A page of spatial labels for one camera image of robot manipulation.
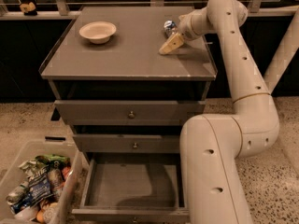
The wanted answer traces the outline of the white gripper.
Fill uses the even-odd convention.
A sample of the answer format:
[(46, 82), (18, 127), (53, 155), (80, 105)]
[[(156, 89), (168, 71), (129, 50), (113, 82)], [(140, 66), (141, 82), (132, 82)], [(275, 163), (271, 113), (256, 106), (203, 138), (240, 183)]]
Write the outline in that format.
[(162, 44), (159, 53), (169, 54), (184, 44), (184, 39), (192, 41), (202, 35), (214, 34), (215, 30), (207, 17), (206, 8), (195, 9), (194, 11), (180, 15), (178, 33), (171, 34)]

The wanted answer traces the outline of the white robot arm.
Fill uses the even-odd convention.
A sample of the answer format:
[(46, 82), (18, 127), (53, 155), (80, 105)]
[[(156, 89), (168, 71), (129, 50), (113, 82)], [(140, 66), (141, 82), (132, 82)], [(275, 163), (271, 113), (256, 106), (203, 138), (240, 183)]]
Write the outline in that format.
[(168, 54), (215, 33), (233, 100), (232, 114), (198, 115), (183, 125), (181, 172), (191, 224), (253, 224), (235, 160), (256, 155), (278, 139), (271, 92), (239, 30), (247, 16), (237, 0), (208, 0), (205, 8), (180, 16), (177, 31), (159, 49)]

